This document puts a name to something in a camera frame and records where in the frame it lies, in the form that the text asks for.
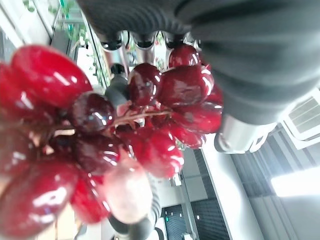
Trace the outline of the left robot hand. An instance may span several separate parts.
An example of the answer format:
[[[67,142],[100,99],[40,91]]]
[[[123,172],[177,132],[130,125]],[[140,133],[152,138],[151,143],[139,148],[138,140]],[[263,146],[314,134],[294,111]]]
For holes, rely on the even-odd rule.
[[[224,97],[217,151],[244,153],[320,81],[317,0],[80,0],[103,44],[123,30],[201,41]]]

